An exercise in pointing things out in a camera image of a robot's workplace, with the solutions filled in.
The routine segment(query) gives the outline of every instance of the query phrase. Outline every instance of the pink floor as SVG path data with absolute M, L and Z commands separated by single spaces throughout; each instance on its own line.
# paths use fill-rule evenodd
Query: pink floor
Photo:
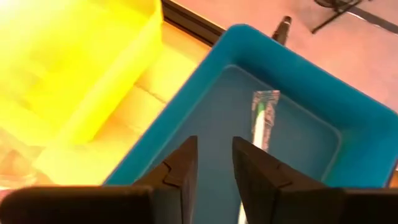
M 332 14 L 313 0 L 175 1 L 221 27 L 247 23 L 267 35 L 290 16 L 289 49 L 398 111 L 398 35 L 351 14 L 313 35 L 310 28 Z M 364 1 L 359 7 L 398 24 L 397 0 Z

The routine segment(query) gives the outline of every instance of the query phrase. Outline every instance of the yellow bin divider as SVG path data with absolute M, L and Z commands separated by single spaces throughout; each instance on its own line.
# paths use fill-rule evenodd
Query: yellow bin divider
M 159 0 L 1 2 L 0 127 L 30 146 L 91 140 L 162 48 Z

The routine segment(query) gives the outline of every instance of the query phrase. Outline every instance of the black tripod stand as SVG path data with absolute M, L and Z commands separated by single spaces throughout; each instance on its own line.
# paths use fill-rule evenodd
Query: black tripod stand
M 322 29 L 324 26 L 339 18 L 344 13 L 348 12 L 351 8 L 357 6 L 362 0 L 315 0 L 317 4 L 323 7 L 333 8 L 335 15 L 322 22 L 319 26 L 316 26 L 311 33 L 316 33 L 318 30 Z

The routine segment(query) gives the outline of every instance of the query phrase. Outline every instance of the blue plastic bin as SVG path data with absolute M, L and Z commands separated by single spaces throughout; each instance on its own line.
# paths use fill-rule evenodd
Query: blue plastic bin
M 329 186 L 383 187 L 397 160 L 395 112 L 259 31 L 228 29 L 106 184 L 132 184 L 198 136 L 195 223 L 236 223 L 233 136 L 251 140 L 253 91 L 280 90 L 269 153 Z

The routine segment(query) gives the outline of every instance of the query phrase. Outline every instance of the plastic wrapper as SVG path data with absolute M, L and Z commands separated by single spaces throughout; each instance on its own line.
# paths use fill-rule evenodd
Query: plastic wrapper
M 255 91 L 252 112 L 252 143 L 264 151 L 268 151 L 271 129 L 274 126 L 275 108 L 280 96 L 279 90 Z M 246 214 L 241 203 L 238 224 L 247 224 Z

